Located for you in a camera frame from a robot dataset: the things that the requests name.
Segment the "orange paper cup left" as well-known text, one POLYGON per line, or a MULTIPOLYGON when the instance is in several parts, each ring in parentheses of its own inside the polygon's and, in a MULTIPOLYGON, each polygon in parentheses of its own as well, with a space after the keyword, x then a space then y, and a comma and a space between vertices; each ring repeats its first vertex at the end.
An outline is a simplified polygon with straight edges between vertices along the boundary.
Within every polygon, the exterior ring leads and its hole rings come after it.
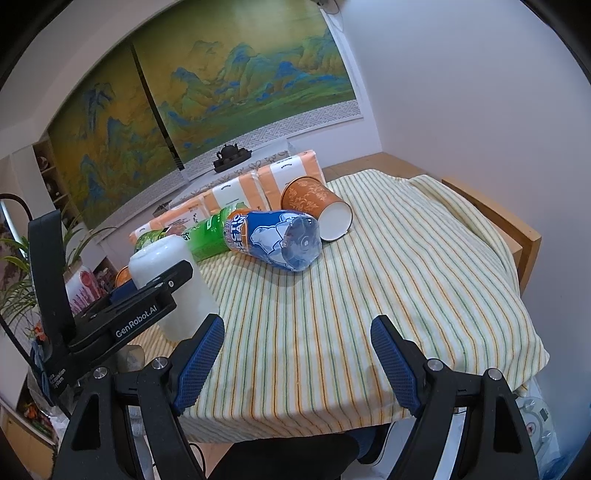
POLYGON ((126 282, 131 280, 131 274, 127 266, 123 267, 119 270, 115 277, 115 287, 119 288, 124 285, 126 282))

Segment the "white red ceramic plant pot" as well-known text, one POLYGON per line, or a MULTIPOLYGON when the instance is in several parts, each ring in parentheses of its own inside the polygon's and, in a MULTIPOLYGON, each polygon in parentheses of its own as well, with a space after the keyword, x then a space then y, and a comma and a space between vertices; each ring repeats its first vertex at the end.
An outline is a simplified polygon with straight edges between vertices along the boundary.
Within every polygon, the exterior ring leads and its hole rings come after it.
POLYGON ((106 295, 94 273, 78 263, 65 274, 65 289, 73 315, 80 314, 89 305, 106 295))

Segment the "green spider plant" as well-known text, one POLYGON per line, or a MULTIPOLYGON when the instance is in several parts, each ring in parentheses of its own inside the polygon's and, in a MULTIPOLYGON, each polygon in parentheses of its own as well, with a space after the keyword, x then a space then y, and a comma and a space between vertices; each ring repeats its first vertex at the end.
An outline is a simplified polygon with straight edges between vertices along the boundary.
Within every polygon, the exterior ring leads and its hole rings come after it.
MULTIPOLYGON (((110 230, 113 230, 113 227, 91 230, 74 250, 65 254, 64 282, 66 272, 74 265, 82 264, 81 254, 85 247, 97 235, 110 230)), ((10 251, 10 254, 1 256, 1 261, 6 263, 8 268, 12 268, 8 282, 1 283, 1 314, 11 329, 22 332, 32 339, 41 333, 42 328, 32 284, 29 242, 26 237, 19 241, 5 237, 1 238, 1 246, 8 247, 10 251)))

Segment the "green grapefruit drink bottle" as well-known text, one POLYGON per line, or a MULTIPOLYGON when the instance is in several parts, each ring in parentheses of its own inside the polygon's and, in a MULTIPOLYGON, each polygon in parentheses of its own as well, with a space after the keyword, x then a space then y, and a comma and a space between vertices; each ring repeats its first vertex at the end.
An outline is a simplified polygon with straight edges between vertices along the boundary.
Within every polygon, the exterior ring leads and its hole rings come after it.
POLYGON ((146 227, 136 235, 134 252, 138 252, 166 236, 178 236, 186 243, 197 262, 225 253, 229 248, 223 237, 224 223, 233 211, 245 208, 245 203, 235 202, 198 222, 189 214, 183 214, 168 224, 158 222, 154 226, 146 227))

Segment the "striped yellow tablecloth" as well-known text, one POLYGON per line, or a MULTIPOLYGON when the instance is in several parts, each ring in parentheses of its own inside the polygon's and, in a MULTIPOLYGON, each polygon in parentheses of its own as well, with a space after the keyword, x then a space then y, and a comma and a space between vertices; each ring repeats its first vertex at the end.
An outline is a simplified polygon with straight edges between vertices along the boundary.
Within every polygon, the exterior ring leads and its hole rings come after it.
POLYGON ((549 355, 521 299, 513 255, 471 203, 427 175, 370 169, 329 187, 353 225, 291 273, 238 252, 200 263, 225 326, 197 402, 180 418, 197 442, 301 437, 398 421, 370 343, 390 318, 427 357, 512 389, 549 355))

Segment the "green landscape painting right panel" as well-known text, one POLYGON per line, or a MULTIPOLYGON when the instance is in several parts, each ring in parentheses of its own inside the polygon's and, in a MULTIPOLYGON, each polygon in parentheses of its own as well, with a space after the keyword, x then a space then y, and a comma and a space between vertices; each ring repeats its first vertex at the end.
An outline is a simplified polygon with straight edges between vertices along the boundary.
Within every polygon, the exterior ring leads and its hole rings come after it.
POLYGON ((131 37, 183 161, 291 116, 355 99, 311 1, 181 1, 131 37))

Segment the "wooden wall shelf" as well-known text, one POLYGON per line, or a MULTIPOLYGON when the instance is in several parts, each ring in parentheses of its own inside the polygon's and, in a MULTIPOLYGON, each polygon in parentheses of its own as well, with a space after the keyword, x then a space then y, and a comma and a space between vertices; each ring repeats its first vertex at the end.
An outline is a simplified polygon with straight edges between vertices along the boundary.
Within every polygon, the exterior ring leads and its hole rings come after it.
POLYGON ((37 166, 53 206, 60 211, 65 228, 76 226, 79 212, 71 199, 62 175, 57 169, 53 148, 48 137, 33 145, 37 166))

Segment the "orange tissue pack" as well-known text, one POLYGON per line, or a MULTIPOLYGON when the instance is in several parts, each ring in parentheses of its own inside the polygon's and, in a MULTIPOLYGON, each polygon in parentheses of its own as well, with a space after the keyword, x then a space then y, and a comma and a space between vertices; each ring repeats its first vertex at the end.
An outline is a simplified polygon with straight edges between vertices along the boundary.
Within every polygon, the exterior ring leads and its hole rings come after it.
POLYGON ((143 234, 167 227, 179 226, 180 231, 184 231, 206 220, 208 216, 209 212, 204 204, 198 198, 193 198, 138 227, 129 234, 129 240, 135 245, 143 234))
POLYGON ((204 206, 211 214, 236 202, 252 210, 269 209, 256 172, 242 174, 204 192, 204 206))
POLYGON ((291 181, 300 177, 314 177, 325 184, 325 177, 314 150, 305 150, 260 167, 257 176, 267 199, 280 196, 291 181))

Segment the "orange paper cup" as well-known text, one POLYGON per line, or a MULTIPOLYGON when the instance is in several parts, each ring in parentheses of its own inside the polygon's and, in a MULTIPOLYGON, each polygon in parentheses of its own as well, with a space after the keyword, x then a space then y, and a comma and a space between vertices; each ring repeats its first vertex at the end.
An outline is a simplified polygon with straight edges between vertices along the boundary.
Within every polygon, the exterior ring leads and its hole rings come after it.
POLYGON ((119 288, 124 285, 126 282, 131 280, 131 274, 127 266, 123 267, 119 270, 115 277, 115 287, 119 288))
POLYGON ((283 209, 307 213, 317 219, 325 242, 342 238, 353 224, 352 207, 314 177, 291 181, 284 188, 280 202, 283 209))

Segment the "black teapot set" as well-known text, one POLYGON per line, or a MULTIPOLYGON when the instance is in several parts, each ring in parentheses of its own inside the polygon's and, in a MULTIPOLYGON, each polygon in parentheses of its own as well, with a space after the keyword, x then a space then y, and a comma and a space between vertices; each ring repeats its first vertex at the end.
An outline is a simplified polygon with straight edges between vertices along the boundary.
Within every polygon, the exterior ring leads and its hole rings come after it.
POLYGON ((216 159, 213 161, 213 168, 216 173, 231 169, 246 160, 252 158, 252 151, 239 147, 238 144, 225 144, 221 150, 217 151, 216 159))

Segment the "green landscape painting panel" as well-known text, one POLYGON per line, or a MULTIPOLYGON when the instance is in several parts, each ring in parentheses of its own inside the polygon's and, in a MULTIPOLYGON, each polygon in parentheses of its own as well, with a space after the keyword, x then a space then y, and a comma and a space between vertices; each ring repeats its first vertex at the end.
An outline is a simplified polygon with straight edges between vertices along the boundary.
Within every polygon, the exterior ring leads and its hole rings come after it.
POLYGON ((48 136, 58 172, 90 228, 176 169, 127 44, 84 77, 48 136))
POLYGON ((183 161, 291 116, 355 99, 311 1, 181 1, 131 37, 183 161))

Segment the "white round appliance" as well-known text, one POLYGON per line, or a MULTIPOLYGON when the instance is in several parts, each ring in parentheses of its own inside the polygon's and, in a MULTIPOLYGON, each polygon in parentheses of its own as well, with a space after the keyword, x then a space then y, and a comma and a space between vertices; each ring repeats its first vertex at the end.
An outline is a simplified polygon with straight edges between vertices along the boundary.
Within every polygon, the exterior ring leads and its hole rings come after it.
POLYGON ((549 406, 535 378, 521 390, 516 399, 532 444, 540 474, 560 456, 560 449, 549 406))

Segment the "orange paper cup right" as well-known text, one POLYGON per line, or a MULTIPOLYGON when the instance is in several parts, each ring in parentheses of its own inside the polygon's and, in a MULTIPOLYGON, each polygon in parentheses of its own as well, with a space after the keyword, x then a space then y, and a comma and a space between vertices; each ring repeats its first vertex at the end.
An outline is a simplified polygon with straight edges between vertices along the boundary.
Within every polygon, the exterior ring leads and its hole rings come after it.
POLYGON ((317 219, 325 242, 342 238, 353 224, 352 207, 314 177, 291 181, 284 188, 280 202, 283 209, 307 213, 317 219))

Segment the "blue Arctic Ocean bottle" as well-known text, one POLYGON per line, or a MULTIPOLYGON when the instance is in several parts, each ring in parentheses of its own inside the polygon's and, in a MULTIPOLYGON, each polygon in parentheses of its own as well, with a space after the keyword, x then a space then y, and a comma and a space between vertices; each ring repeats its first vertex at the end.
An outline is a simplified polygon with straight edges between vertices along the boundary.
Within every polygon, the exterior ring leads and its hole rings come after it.
POLYGON ((318 220, 290 210, 235 210, 223 238, 229 249, 291 272, 306 270, 322 253, 318 220))

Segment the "green landscape painting left panel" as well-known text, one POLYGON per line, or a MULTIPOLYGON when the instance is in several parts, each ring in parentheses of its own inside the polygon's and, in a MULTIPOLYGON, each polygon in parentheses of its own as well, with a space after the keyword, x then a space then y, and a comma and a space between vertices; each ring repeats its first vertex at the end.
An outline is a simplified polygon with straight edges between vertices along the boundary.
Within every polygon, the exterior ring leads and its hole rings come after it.
POLYGON ((48 136, 58 172, 90 228, 176 169, 127 44, 84 77, 48 136))

